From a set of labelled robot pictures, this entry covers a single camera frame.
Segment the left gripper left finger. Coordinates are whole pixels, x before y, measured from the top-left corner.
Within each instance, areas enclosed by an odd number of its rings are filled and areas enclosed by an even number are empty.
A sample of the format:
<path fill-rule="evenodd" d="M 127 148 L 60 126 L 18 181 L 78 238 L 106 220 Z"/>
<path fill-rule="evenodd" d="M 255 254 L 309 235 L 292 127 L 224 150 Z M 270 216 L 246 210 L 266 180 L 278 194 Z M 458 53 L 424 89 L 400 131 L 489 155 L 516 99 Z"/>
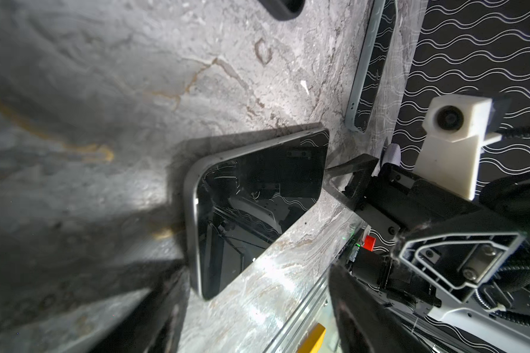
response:
<path fill-rule="evenodd" d="M 153 290 L 92 352 L 177 352 L 190 296 L 189 270 L 166 269 Z"/>

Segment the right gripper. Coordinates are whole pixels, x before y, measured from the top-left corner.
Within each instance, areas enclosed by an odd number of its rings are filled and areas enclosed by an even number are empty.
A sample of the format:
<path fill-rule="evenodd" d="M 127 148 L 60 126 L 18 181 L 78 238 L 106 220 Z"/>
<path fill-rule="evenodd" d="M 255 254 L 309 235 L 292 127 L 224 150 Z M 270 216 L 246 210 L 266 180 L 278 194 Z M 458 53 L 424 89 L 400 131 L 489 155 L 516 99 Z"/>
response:
<path fill-rule="evenodd" d="M 325 170 L 323 188 L 391 243 L 392 258 L 463 303 L 492 279 L 526 235 L 508 219 L 397 166 L 361 154 Z M 350 176 L 344 191 L 332 183 Z"/>

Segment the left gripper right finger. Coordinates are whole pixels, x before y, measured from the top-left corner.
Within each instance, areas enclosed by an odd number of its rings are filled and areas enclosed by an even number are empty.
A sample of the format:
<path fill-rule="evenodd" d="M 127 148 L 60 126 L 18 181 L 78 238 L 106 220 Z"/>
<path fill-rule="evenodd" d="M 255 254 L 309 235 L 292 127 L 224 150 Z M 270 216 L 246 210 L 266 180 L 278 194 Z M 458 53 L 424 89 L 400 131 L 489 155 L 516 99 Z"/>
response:
<path fill-rule="evenodd" d="M 344 267 L 332 264 L 328 289 L 343 352 L 427 352 Z"/>

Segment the black phone screen up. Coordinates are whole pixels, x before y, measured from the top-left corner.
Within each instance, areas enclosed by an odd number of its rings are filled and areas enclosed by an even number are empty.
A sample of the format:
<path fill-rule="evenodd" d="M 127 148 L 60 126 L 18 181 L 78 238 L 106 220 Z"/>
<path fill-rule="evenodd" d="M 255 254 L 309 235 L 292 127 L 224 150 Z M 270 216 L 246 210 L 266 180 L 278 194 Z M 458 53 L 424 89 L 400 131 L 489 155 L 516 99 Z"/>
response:
<path fill-rule="evenodd" d="M 191 284 L 216 297 L 317 203 L 330 132 L 324 127 L 198 160 L 183 195 Z"/>

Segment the light teal phone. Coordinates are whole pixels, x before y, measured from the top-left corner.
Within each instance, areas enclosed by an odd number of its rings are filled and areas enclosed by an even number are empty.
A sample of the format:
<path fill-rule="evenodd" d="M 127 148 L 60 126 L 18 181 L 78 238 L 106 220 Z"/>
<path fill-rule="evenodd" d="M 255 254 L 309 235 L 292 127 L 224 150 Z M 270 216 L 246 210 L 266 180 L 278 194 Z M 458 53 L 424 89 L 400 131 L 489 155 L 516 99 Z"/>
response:
<path fill-rule="evenodd" d="M 397 10 L 394 0 L 375 0 L 372 4 L 344 116 L 345 126 L 353 132 L 367 131 L 395 29 Z"/>

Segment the black phone case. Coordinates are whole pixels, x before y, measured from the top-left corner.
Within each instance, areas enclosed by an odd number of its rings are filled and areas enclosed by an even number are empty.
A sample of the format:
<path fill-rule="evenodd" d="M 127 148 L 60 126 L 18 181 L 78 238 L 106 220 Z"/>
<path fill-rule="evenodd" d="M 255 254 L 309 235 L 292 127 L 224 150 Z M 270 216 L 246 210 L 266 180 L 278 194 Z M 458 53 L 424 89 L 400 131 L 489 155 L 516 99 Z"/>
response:
<path fill-rule="evenodd" d="M 302 13 L 305 0 L 259 0 L 265 10 L 278 21 L 290 21 Z"/>

